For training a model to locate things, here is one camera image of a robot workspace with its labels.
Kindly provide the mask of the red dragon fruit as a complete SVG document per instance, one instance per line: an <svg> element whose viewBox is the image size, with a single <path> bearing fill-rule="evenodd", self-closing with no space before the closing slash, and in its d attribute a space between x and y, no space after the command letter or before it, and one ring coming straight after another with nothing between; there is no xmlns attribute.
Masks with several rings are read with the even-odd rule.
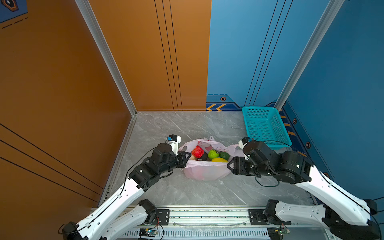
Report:
<svg viewBox="0 0 384 240"><path fill-rule="evenodd" d="M194 150L192 150L191 154L196 158L196 159L201 159L202 156L204 155L205 151L197 146Z"/></svg>

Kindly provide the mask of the teal plastic mesh basket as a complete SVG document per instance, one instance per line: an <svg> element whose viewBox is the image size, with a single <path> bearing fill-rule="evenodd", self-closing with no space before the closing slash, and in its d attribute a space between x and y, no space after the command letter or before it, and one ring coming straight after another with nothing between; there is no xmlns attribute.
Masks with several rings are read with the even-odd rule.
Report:
<svg viewBox="0 0 384 240"><path fill-rule="evenodd" d="M247 136L267 144L272 150L292 146L290 136L277 109L271 107L243 107Z"/></svg>

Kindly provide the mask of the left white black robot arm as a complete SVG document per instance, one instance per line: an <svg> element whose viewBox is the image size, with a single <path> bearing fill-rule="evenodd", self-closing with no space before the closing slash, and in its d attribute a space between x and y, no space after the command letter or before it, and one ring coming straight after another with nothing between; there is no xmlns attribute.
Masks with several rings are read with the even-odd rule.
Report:
<svg viewBox="0 0 384 240"><path fill-rule="evenodd" d="M146 152L127 170L121 187L100 207L78 223L69 222L58 229L65 240L112 240L125 230L153 219L155 206L141 201L126 217L120 214L160 179L174 169L185 168L192 154L178 151L178 143L160 143Z"/></svg>

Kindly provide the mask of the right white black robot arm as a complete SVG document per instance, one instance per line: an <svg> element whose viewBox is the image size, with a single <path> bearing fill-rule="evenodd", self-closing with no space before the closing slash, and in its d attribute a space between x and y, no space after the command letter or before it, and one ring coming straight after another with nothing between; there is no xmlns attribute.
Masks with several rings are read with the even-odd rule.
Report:
<svg viewBox="0 0 384 240"><path fill-rule="evenodd" d="M375 200L352 195L321 173L309 158L297 152L276 153L266 143L248 137L239 144L242 156L232 158L227 164L233 174L255 179L273 177L278 183L288 183L307 191L321 202L310 207L269 200L263 211L267 223L281 227L306 223L324 228L342 240L384 238L374 217L378 212Z"/></svg>

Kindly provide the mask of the dark green avocado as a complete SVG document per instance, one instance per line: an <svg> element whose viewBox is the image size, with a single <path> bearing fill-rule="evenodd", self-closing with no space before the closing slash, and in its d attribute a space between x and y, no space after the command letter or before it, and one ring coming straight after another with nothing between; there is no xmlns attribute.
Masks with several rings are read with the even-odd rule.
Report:
<svg viewBox="0 0 384 240"><path fill-rule="evenodd" d="M228 161L230 159L230 157L231 157L231 155L228 154L227 152L219 152L219 155L220 155L220 158L222 158L222 159L224 159L226 161Z"/></svg>

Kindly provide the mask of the yellow mango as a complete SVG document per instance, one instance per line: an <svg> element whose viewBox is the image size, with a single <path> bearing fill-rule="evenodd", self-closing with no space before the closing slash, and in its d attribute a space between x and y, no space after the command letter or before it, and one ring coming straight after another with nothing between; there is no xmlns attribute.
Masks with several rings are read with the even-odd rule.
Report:
<svg viewBox="0 0 384 240"><path fill-rule="evenodd" d="M214 158L211 160L211 162L215 162L215 163L228 163L229 161L224 159L224 158Z"/></svg>

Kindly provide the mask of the green apple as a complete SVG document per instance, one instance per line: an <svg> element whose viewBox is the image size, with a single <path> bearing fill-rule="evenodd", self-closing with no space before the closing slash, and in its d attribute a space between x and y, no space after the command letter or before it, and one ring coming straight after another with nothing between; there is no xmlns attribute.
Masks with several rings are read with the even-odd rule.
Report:
<svg viewBox="0 0 384 240"><path fill-rule="evenodd" d="M208 158L210 160L213 160L213 159L219 158L219 157L220 157L220 153L214 149L210 150L208 153Z"/></svg>

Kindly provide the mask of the left green circuit board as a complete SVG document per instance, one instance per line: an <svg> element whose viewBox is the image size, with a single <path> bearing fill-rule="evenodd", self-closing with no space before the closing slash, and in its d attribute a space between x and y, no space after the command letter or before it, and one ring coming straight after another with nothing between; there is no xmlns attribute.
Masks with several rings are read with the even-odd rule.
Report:
<svg viewBox="0 0 384 240"><path fill-rule="evenodd" d="M139 239L153 240L158 235L159 235L159 231L157 229L140 229L139 231Z"/></svg>

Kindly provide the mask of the right small circuit board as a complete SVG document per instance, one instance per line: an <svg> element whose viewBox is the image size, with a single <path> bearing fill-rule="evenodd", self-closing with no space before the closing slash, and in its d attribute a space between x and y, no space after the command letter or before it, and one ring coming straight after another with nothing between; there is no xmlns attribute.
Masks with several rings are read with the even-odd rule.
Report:
<svg viewBox="0 0 384 240"><path fill-rule="evenodd" d="M267 228L270 240L283 240L285 235L291 233L288 228Z"/></svg>

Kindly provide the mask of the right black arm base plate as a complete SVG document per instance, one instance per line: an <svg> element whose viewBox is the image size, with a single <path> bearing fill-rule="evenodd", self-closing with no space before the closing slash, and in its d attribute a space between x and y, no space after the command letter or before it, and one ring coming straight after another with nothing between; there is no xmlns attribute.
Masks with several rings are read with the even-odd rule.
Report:
<svg viewBox="0 0 384 240"><path fill-rule="evenodd" d="M284 222L274 215L265 215L263 209L249 209L249 220L252 226L256 225L291 225L291 221Z"/></svg>

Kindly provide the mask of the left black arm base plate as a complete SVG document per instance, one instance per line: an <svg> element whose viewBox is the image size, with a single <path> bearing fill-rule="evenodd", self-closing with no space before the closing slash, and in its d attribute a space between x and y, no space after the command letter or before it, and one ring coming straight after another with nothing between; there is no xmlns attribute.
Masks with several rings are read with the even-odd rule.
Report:
<svg viewBox="0 0 384 240"><path fill-rule="evenodd" d="M154 226L160 224L168 226L170 220L170 209L157 209L155 213L151 213L149 217L141 224L143 226Z"/></svg>

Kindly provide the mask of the aluminium front rail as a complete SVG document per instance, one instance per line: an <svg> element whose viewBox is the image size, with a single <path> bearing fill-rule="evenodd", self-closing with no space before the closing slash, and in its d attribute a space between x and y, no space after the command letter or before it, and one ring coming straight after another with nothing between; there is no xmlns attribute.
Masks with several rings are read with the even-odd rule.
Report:
<svg viewBox="0 0 384 240"><path fill-rule="evenodd" d="M139 239L140 229L157 229L159 235L153 240L270 240L267 228L288 228L291 233L284 240L336 240L337 236L329 230L310 224L256 225L249 220L249 209L262 209L248 206L176 206L158 207L170 209L168 226L138 225L125 229L113 240L149 240ZM120 214L126 217L134 208L127 208Z"/></svg>

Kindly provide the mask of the right aluminium corner post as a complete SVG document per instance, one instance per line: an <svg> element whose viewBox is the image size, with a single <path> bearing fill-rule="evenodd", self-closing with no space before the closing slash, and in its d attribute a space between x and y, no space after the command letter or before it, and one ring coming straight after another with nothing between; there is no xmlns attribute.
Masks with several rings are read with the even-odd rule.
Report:
<svg viewBox="0 0 384 240"><path fill-rule="evenodd" d="M280 111L283 108L284 103L288 100L295 85L299 81L302 73L310 62L312 56L323 40L329 27L334 21L336 15L344 4L344 0L331 0L327 4L320 20L318 21L310 39L308 40L297 64L295 65L290 77L288 78L283 90L281 91L274 108Z"/></svg>

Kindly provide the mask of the aluminium corner post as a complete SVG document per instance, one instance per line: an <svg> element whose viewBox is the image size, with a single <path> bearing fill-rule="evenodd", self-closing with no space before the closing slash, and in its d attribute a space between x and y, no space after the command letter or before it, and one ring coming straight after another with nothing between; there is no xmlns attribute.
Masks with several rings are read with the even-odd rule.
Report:
<svg viewBox="0 0 384 240"><path fill-rule="evenodd" d="M331 0L327 4L320 20L318 21L310 39L308 40L297 64L295 65L290 77L288 78L283 90L281 91L274 108L280 111L283 108L284 103L288 100L295 85L299 81L302 73L310 62L312 56L323 40L329 27L334 21L336 15L344 4L344 0Z"/></svg>
<svg viewBox="0 0 384 240"><path fill-rule="evenodd" d="M126 83L122 77L122 74L118 68L118 65L114 59L114 56L110 50L104 33L100 27L100 24L96 18L96 15L92 9L89 1L86 0L75 0L83 19L101 53L106 66L108 67L111 76L130 112L133 117L137 115L137 109L134 105L132 97L128 91Z"/></svg>

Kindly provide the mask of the left aluminium corner post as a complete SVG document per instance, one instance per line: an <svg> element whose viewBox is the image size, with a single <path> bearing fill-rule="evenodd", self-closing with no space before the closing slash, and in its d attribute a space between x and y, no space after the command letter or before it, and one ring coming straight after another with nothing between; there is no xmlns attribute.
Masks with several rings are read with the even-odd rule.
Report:
<svg viewBox="0 0 384 240"><path fill-rule="evenodd" d="M83 19L101 53L106 66L108 67L111 76L130 112L133 117L137 115L137 109L134 105L132 97L128 91L126 83L122 77L122 74L118 68L118 65L114 59L114 56L110 50L104 33L100 27L100 24L96 18L96 15L92 9L89 1L86 0L75 0Z"/></svg>

